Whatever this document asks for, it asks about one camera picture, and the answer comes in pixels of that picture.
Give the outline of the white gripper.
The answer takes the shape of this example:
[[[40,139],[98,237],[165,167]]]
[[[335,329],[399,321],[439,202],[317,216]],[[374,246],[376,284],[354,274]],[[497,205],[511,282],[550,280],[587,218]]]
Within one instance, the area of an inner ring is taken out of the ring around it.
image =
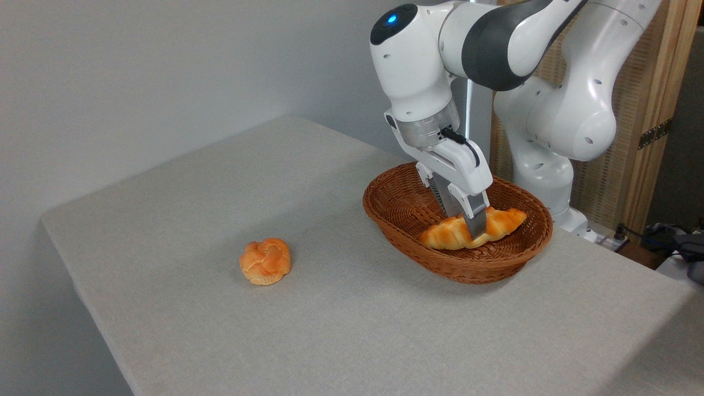
[[[486,231],[486,190],[493,183],[488,164],[475,143],[459,144],[444,138],[430,148],[415,148],[403,141],[400,123],[384,113],[402,150],[412,156],[425,188],[429,188],[447,217],[461,216],[475,240]]]

